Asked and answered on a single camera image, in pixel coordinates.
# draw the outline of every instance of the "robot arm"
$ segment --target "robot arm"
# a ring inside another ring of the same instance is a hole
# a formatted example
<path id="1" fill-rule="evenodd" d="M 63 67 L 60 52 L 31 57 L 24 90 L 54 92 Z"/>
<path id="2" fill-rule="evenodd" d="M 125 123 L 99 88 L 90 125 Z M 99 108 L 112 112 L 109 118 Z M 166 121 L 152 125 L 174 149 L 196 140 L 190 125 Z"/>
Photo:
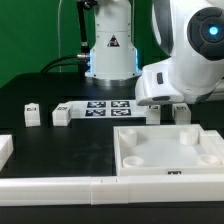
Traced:
<path id="1" fill-rule="evenodd" d="M 216 94 L 216 89 L 220 93 L 224 2 L 161 1 L 153 1 L 153 30 L 158 44 L 171 57 L 143 68 L 136 84 L 138 105 L 198 103 Z"/>

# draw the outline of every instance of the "table surface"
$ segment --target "table surface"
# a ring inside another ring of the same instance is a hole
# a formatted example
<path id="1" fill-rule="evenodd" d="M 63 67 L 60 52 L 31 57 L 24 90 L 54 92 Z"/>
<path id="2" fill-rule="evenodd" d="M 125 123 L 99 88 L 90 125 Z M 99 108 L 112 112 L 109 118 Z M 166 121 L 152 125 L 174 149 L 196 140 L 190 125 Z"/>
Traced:
<path id="1" fill-rule="evenodd" d="M 145 119 L 73 119 L 68 127 L 54 127 L 52 111 L 74 100 L 131 100 L 134 88 L 87 84 L 77 73 L 22 74 L 11 80 L 0 89 L 0 134 L 13 135 L 14 153 L 0 178 L 116 175 L 113 127 L 145 125 Z M 29 103 L 40 105 L 40 127 L 25 127 Z M 192 123 L 224 137 L 223 101 L 189 107 Z M 162 106 L 161 124 L 173 124 L 171 105 Z M 223 214 L 224 202 L 0 208 L 1 223 L 222 223 Z"/>

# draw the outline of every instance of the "green backdrop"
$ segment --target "green backdrop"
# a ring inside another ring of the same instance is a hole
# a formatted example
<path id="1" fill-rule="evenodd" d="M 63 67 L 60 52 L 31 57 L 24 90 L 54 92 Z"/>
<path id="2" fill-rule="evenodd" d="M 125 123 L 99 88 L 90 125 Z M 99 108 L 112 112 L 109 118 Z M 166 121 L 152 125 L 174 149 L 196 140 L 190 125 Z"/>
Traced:
<path id="1" fill-rule="evenodd" d="M 151 0 L 135 1 L 134 45 L 140 68 L 165 58 L 151 31 Z M 1 0 L 0 87 L 13 77 L 38 72 L 58 57 L 57 16 L 59 0 Z M 93 11 L 85 12 L 90 46 L 94 44 Z M 80 52 L 76 0 L 64 0 L 61 8 L 62 56 Z M 63 68 L 76 71 L 76 67 Z"/>

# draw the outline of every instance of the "white tray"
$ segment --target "white tray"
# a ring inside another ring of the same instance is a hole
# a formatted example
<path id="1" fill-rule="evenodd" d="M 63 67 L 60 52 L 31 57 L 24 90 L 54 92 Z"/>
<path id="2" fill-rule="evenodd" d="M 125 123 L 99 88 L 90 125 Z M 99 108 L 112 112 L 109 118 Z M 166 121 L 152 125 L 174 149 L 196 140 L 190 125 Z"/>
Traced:
<path id="1" fill-rule="evenodd" d="M 115 127 L 118 176 L 224 173 L 224 140 L 200 125 Z"/>

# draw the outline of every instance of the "warning label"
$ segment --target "warning label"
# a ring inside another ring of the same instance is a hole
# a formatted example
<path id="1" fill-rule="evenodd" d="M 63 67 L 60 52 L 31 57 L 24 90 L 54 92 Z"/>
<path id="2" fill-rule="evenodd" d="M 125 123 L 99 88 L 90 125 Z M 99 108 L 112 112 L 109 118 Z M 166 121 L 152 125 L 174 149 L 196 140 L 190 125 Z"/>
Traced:
<path id="1" fill-rule="evenodd" d="M 117 38 L 113 35 L 110 42 L 107 45 L 108 47 L 120 47 Z"/>

